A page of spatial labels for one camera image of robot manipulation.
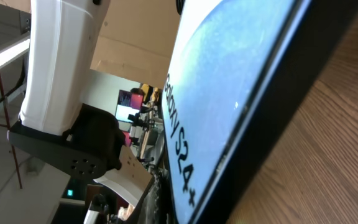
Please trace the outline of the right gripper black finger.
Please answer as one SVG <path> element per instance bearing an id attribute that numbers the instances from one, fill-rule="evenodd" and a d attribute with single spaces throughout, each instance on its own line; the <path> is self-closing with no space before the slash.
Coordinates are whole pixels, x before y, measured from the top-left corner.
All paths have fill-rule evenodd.
<path id="1" fill-rule="evenodd" d="M 172 198 L 170 195 L 169 172 L 156 170 L 152 180 L 129 217 L 131 224 L 172 223 Z"/>

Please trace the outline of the Samsung Galaxy smartphone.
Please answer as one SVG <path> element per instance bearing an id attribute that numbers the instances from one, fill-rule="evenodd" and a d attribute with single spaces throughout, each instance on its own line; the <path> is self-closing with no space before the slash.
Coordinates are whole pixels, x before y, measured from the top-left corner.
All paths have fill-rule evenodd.
<path id="1" fill-rule="evenodd" d="M 358 13 L 358 0 L 179 6 L 162 99 L 175 220 L 223 222 Z"/>

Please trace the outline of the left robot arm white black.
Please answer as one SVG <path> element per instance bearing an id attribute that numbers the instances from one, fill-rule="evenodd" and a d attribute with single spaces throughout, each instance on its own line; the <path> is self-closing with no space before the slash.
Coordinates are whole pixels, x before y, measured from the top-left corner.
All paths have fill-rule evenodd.
<path id="1" fill-rule="evenodd" d="M 140 205 L 152 176 L 126 145 L 115 116 L 81 96 L 109 1 L 32 1 L 25 98 L 9 142 L 73 178 Z"/>

